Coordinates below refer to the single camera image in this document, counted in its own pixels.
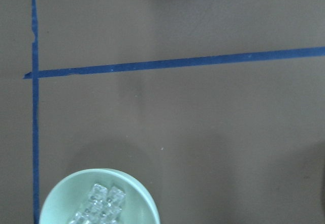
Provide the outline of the green ceramic bowl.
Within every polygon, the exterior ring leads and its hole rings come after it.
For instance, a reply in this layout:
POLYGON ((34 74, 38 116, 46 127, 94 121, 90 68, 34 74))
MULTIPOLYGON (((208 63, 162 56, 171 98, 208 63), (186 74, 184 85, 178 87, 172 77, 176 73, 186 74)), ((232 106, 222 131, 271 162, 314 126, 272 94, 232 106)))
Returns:
POLYGON ((68 223, 95 183, 126 193, 121 223, 160 223, 157 206, 144 185, 125 172, 105 168, 78 171, 61 180, 44 202, 40 223, 68 223))

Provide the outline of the ice cubes in green bowl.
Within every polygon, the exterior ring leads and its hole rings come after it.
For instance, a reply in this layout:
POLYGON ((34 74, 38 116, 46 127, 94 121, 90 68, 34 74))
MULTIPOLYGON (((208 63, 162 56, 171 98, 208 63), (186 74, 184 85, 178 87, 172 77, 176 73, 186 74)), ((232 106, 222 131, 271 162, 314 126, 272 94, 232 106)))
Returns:
POLYGON ((95 183, 68 223, 121 223, 126 193, 95 183))

